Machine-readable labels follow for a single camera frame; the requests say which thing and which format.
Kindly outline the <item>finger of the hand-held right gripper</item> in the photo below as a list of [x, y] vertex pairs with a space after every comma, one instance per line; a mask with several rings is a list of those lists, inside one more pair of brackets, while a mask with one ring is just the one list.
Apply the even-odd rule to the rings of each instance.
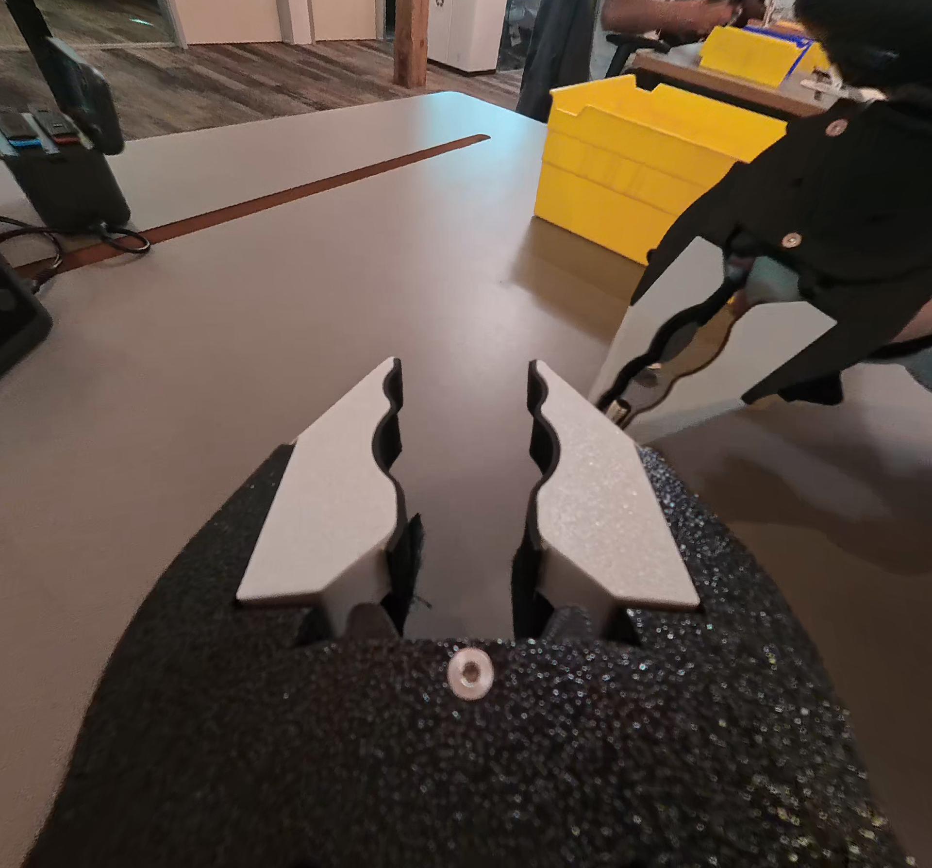
[[633, 413], [623, 431], [656, 441], [746, 406], [744, 397], [836, 326], [807, 302], [760, 304], [734, 323], [717, 355], [673, 381], [666, 395]]
[[[703, 238], [695, 238], [647, 291], [631, 302], [590, 390], [589, 400], [599, 409], [610, 408], [609, 403], [602, 402], [603, 397], [632, 361], [648, 353], [663, 325], [684, 310], [709, 300], [725, 281], [721, 250]], [[621, 398], [623, 408], [627, 409], [646, 409], [659, 402], [675, 377], [697, 366], [698, 351], [688, 351], [688, 347], [701, 326], [694, 318], [678, 325], [665, 340], [659, 358], [640, 364], [623, 392], [611, 394], [609, 401]]]

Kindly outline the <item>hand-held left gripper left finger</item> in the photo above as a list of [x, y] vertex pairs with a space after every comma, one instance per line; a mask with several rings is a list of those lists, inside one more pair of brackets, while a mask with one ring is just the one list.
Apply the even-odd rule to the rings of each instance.
[[236, 591], [243, 607], [304, 607], [326, 634], [374, 605], [402, 636], [422, 527], [391, 473], [402, 454], [402, 361], [377, 365], [293, 443]]

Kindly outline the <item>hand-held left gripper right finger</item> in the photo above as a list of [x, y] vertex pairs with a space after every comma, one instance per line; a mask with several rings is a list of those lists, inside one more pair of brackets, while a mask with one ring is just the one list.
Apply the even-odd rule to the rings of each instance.
[[516, 639], [579, 609], [597, 638], [632, 639], [631, 610], [695, 615], [701, 598], [637, 444], [542, 360], [528, 367], [530, 491], [512, 562]]

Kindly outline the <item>yellow plastic bin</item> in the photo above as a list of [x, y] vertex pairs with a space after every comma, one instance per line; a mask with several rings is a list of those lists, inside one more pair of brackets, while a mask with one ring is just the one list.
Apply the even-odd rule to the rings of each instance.
[[598, 200], [608, 200], [610, 195], [623, 196], [677, 217], [708, 189], [707, 184], [679, 178], [643, 163], [604, 155], [575, 170], [542, 163], [539, 196], [551, 201], [564, 196], [570, 200], [583, 198], [572, 191], [593, 195]]
[[556, 89], [543, 163], [608, 186], [619, 158], [680, 181], [716, 185], [736, 163], [751, 163], [780, 140], [786, 122], [634, 75]]
[[676, 217], [552, 166], [543, 166], [534, 216], [646, 265]]

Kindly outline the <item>yellow bin with blue label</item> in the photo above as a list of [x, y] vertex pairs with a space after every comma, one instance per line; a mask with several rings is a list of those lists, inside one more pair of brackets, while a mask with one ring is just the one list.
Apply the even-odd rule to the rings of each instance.
[[775, 32], [768, 27], [718, 26], [699, 52], [699, 67], [769, 88], [790, 75], [832, 69], [822, 47], [808, 35]]

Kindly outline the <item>wooden desk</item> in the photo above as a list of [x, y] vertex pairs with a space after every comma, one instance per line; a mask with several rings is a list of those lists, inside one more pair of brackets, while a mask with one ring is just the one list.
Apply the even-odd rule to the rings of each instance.
[[667, 53], [638, 50], [629, 65], [641, 90], [668, 85], [784, 121], [820, 114], [838, 100], [827, 90], [805, 87], [803, 78], [795, 75], [773, 88], [703, 68], [699, 44], [675, 47]]

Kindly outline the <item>black office chair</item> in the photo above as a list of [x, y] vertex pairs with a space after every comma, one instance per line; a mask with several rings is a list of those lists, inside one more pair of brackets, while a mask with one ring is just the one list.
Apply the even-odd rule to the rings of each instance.
[[605, 79], [621, 76], [630, 58], [638, 51], [651, 50], [667, 54], [671, 50], [670, 44], [663, 42], [661, 39], [643, 35], [609, 33], [606, 35], [606, 39], [612, 45], [613, 52], [611, 62], [604, 76]]

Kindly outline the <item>dark hanging cloth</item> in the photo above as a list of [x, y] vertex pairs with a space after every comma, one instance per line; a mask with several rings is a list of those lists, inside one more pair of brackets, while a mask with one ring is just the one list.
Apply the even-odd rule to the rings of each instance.
[[555, 89], [589, 81], [598, 0], [541, 0], [516, 112], [546, 124]]

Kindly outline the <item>white recycling bin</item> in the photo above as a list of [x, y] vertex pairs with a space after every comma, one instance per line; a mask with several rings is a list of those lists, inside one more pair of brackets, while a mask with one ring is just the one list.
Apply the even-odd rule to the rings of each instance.
[[427, 55], [467, 75], [497, 71], [508, 0], [430, 0]]

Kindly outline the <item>black flat device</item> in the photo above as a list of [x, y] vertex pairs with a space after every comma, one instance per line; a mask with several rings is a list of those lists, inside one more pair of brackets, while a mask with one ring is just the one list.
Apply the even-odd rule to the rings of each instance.
[[1, 258], [1, 376], [40, 346], [53, 327], [29, 283]]

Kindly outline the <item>black charging station box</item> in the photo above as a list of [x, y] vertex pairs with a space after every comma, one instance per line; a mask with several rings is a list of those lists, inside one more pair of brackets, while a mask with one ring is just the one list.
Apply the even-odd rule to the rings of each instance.
[[46, 226], [84, 233], [130, 222], [130, 206], [105, 156], [64, 113], [2, 108], [1, 156]]

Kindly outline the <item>black handheld device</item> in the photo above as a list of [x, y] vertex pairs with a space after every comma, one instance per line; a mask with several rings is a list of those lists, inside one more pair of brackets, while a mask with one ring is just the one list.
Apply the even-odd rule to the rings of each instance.
[[104, 155], [123, 152], [123, 131], [103, 74], [54, 36], [45, 39], [45, 50], [44, 75], [61, 111]]

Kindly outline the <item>black stand pole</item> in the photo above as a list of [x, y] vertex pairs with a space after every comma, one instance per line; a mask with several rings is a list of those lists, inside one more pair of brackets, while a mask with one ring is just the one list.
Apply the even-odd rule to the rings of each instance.
[[5, 0], [19, 33], [41, 71], [50, 64], [52, 33], [34, 0]]

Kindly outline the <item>wooden post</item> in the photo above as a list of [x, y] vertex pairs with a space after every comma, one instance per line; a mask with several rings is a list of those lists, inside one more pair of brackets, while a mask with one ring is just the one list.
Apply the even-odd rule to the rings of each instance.
[[395, 0], [393, 82], [407, 89], [426, 85], [430, 0]]

